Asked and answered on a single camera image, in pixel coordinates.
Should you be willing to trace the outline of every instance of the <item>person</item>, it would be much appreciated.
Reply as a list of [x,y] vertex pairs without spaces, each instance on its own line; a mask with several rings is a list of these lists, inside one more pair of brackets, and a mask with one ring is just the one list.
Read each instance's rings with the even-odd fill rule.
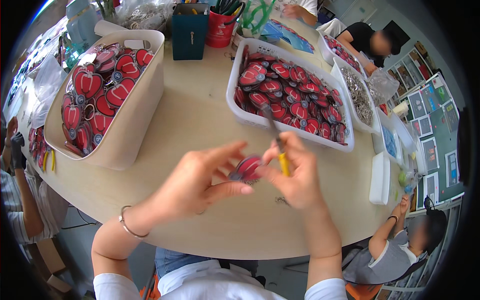
[[314,26],[317,23],[317,1],[316,0],[281,0],[283,4],[283,16],[291,19],[302,18],[302,20]]
[[[277,187],[292,208],[302,216],[310,253],[305,299],[346,300],[341,272],[341,240],[322,197],[316,157],[307,151],[292,132],[280,134],[290,160],[292,175],[286,177],[269,166],[256,169],[259,175]],[[188,152],[164,184],[144,201],[119,211],[96,233],[92,245],[97,300],[139,299],[132,282],[127,258],[153,227],[191,217],[223,198],[248,195],[253,188],[227,181],[219,169],[234,170],[232,159],[241,160],[246,142],[234,142],[219,148]],[[275,142],[264,153],[268,164],[278,157]],[[212,177],[221,183],[212,185]],[[272,299],[283,297],[264,289],[248,270],[235,264],[222,268],[217,259],[205,259],[161,249],[157,260],[158,290],[162,300],[169,299]]]
[[[409,269],[426,259],[442,241],[447,220],[445,213],[427,209],[427,214],[410,220],[403,229],[405,213],[410,207],[408,196],[393,209],[363,250],[352,250],[342,264],[346,281],[358,284],[383,284],[401,278]],[[393,239],[388,235],[393,229]]]
[[363,51],[373,60],[364,67],[369,76],[373,71],[384,66],[384,60],[390,54],[399,54],[401,48],[400,41],[392,31],[374,31],[364,22],[350,25],[336,39],[354,56],[360,57],[360,51]]
[[[8,220],[20,244],[32,244],[58,233],[67,215],[68,202],[45,182],[28,162],[22,166],[24,137],[17,132],[18,121],[13,117],[0,156],[1,199]],[[10,162],[15,176],[8,173]]]

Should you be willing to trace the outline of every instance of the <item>red pen cup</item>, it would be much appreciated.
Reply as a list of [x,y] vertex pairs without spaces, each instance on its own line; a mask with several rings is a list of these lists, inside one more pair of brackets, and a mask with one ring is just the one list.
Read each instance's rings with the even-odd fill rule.
[[228,46],[230,44],[233,27],[235,26],[236,22],[232,22],[232,24],[229,25],[224,25],[224,23],[233,20],[233,18],[235,18],[235,16],[224,16],[210,11],[205,44],[214,48],[223,48]]

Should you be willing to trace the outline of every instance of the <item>teal pen holder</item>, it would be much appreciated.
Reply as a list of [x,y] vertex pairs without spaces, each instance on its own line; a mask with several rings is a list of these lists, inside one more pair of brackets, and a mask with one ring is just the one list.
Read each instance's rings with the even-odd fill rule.
[[177,4],[172,15],[173,60],[203,59],[209,15],[206,3]]

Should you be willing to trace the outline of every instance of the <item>black shirt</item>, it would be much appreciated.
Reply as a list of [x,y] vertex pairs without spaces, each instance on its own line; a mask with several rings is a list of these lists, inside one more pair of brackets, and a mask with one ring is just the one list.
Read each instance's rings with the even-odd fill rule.
[[356,51],[363,51],[363,53],[373,60],[375,66],[379,68],[384,66],[383,56],[374,55],[370,49],[370,38],[375,30],[373,30],[364,22],[357,22],[347,27],[344,31],[348,31],[352,35],[353,41],[350,44],[355,48]]

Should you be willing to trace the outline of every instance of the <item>black glove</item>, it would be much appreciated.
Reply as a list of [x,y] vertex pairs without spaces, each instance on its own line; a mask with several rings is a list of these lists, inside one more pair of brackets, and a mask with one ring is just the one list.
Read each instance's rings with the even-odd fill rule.
[[17,132],[11,139],[12,163],[14,169],[23,169],[22,167],[22,147],[25,146],[24,136]]

